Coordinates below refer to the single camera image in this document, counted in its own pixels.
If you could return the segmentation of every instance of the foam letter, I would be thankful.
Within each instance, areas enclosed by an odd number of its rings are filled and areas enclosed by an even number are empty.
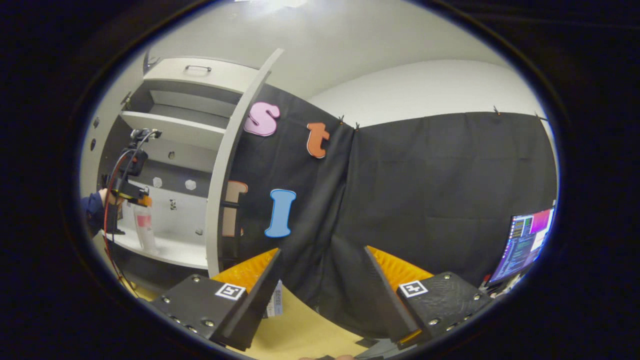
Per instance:
[[[241,193],[247,193],[249,186],[240,181],[229,181],[227,183],[227,194],[225,201],[237,203]],[[222,213],[222,236],[236,236],[236,215],[237,209],[223,208]]]
[[[249,111],[249,117],[244,122],[247,133],[269,136],[276,132],[276,120],[280,117],[280,108],[266,102],[256,102]]]
[[[264,231],[264,234],[270,238],[282,238],[291,234],[287,224],[289,223],[291,203],[296,199],[296,193],[290,190],[273,189],[271,198],[273,199],[271,225],[269,225],[269,229]]]
[[[322,148],[322,139],[329,140],[329,133],[324,130],[322,122],[312,122],[307,124],[309,129],[309,139],[307,140],[307,151],[313,157],[322,159],[326,155],[326,150]]]

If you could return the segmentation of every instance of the ceiling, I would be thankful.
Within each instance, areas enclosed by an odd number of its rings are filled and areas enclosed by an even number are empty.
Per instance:
[[[297,7],[277,2],[212,5],[168,31],[150,56],[206,56],[260,67],[280,47],[285,52],[267,82],[303,99],[418,61],[475,60],[508,67],[472,35],[404,1],[293,1],[301,4]]]

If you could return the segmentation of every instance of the person's hand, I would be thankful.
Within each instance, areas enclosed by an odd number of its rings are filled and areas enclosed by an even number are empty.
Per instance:
[[[102,190],[100,190],[98,193],[100,193],[100,198],[102,199],[102,207],[105,207],[105,203],[106,203],[106,199],[107,199],[107,189],[104,188]],[[120,207],[120,205],[124,202],[124,198],[123,197],[119,197],[118,196],[118,207]],[[113,196],[113,194],[109,194],[109,204],[110,205],[115,205],[116,204],[116,199],[115,196]]]
[[[298,360],[315,360],[315,359],[312,359],[310,357],[301,357]],[[336,357],[335,360],[356,360],[356,358],[351,355],[341,355],[339,357]]]

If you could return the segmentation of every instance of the pink letter s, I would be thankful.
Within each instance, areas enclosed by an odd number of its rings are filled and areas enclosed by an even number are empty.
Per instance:
[[[256,102],[249,111],[249,117],[244,122],[247,133],[269,136],[276,132],[276,120],[280,117],[278,106],[266,102]]]

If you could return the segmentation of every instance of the computer monitor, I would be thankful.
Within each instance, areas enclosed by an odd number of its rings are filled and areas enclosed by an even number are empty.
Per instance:
[[[511,228],[500,264],[487,282],[495,284],[519,274],[540,255],[551,228],[555,207],[511,217]]]

